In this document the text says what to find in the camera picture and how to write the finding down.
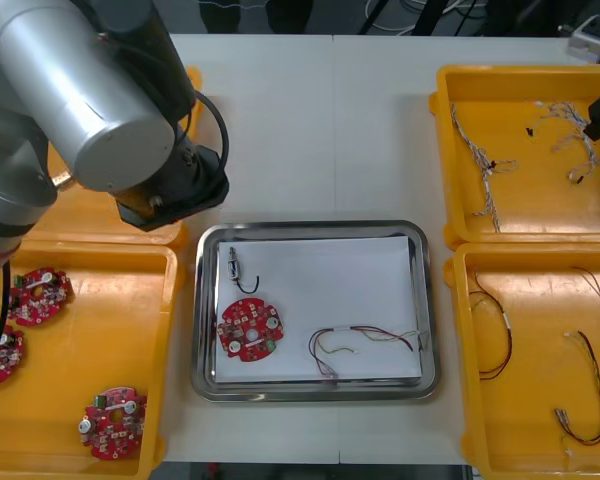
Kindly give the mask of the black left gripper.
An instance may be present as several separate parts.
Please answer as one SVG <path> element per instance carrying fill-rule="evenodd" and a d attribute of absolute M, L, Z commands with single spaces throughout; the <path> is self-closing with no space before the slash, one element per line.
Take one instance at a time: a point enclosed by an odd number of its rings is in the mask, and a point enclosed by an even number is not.
<path fill-rule="evenodd" d="M 142 231 L 176 223 L 220 205 L 229 190 L 217 152 L 185 143 L 147 180 L 114 192 L 120 218 Z"/>

